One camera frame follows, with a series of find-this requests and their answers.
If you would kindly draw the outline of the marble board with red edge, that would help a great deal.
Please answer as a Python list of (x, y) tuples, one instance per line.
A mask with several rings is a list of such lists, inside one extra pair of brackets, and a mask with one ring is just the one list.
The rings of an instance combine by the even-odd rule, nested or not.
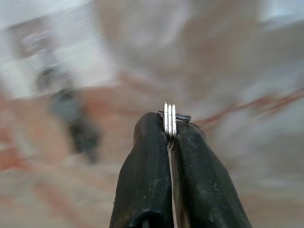
[(50, 94), (0, 87), (0, 228), (108, 228), (139, 118), (192, 116), (253, 228), (304, 228), (304, 0), (0, 0), (0, 28), (89, 4), (114, 65), (77, 89), (100, 134), (76, 153)]

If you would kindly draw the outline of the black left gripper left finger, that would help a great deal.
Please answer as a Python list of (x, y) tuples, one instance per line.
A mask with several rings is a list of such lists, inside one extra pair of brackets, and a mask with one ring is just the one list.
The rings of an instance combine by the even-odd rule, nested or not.
[(119, 173), (109, 228), (174, 228), (171, 173), (162, 118), (136, 123), (133, 148)]

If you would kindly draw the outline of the key bunch with purple carabiner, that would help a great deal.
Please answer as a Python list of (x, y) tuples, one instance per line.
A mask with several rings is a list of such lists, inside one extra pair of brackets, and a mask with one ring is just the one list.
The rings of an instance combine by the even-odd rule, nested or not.
[(158, 114), (163, 118), (164, 133), (167, 136), (168, 144), (173, 144), (177, 134), (177, 121), (190, 122), (191, 116), (176, 112), (176, 104), (164, 101), (163, 110), (159, 110)]

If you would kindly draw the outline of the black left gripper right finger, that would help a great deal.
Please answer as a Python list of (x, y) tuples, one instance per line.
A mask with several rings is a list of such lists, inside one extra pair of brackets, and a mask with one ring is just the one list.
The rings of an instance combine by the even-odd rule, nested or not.
[(178, 228), (252, 228), (227, 169), (195, 124), (177, 122), (171, 165)]

